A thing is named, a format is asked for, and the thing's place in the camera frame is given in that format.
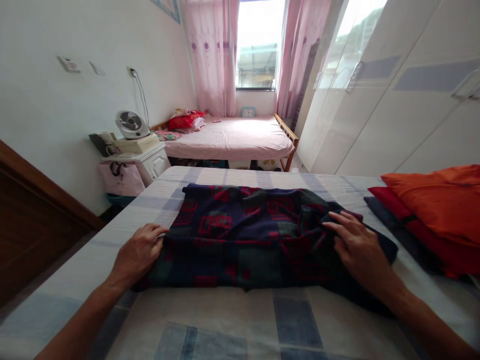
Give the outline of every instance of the hand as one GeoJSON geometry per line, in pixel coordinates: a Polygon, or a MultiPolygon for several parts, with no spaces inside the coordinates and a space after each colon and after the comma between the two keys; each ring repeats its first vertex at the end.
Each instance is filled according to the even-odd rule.
{"type": "Polygon", "coordinates": [[[329,215],[340,224],[325,222],[323,226],[338,234],[335,250],[350,274],[383,302],[395,296],[404,284],[380,248],[377,234],[345,211],[329,215]]]}
{"type": "Polygon", "coordinates": [[[113,269],[105,284],[121,293],[129,289],[159,257],[163,238],[156,240],[159,235],[169,231],[169,229],[153,223],[139,228],[118,251],[113,269]]]}

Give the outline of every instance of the pink curtain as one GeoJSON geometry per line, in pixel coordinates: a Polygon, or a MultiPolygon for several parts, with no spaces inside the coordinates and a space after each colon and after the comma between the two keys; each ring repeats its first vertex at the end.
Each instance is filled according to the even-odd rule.
{"type": "Polygon", "coordinates": [[[233,117],[240,0],[185,0],[199,110],[233,117]]]}
{"type": "Polygon", "coordinates": [[[291,118],[296,110],[311,46],[320,40],[330,0],[290,0],[277,87],[276,111],[291,118]]]}

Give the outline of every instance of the dark blue cloth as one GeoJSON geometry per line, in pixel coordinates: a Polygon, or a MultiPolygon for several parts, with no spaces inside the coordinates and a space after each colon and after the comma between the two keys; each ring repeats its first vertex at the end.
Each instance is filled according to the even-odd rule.
{"type": "Polygon", "coordinates": [[[426,273],[431,275],[445,274],[438,256],[408,231],[380,200],[374,196],[366,196],[363,199],[375,216],[390,230],[426,273]]]}
{"type": "MultiPolygon", "coordinates": [[[[365,309],[391,316],[349,274],[334,249],[335,234],[322,226],[332,221],[329,211],[343,210],[336,202],[305,189],[189,184],[183,192],[185,199],[160,257],[134,290],[320,285],[365,309]]],[[[392,263],[397,246],[377,234],[392,263]]]]}

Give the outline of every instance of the checkered bed sheet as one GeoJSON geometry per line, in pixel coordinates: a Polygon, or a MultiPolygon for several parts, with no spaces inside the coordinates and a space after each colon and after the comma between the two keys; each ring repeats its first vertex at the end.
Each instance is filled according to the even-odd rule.
{"type": "MultiPolygon", "coordinates": [[[[480,349],[480,296],[426,274],[370,212],[363,197],[379,178],[175,166],[25,300],[0,326],[0,358],[31,359],[112,269],[119,248],[145,223],[170,226],[189,183],[310,189],[364,215],[398,247],[394,271],[460,336],[480,349]]],[[[158,288],[127,293],[90,350],[91,359],[418,359],[425,354],[396,320],[319,286],[158,288]]]]}

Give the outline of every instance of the alarm clock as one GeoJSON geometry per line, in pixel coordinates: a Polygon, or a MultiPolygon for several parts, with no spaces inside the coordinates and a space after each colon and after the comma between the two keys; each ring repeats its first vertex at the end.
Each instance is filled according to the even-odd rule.
{"type": "Polygon", "coordinates": [[[253,106],[244,106],[241,108],[241,117],[242,118],[254,118],[255,117],[255,108],[253,106]]]}

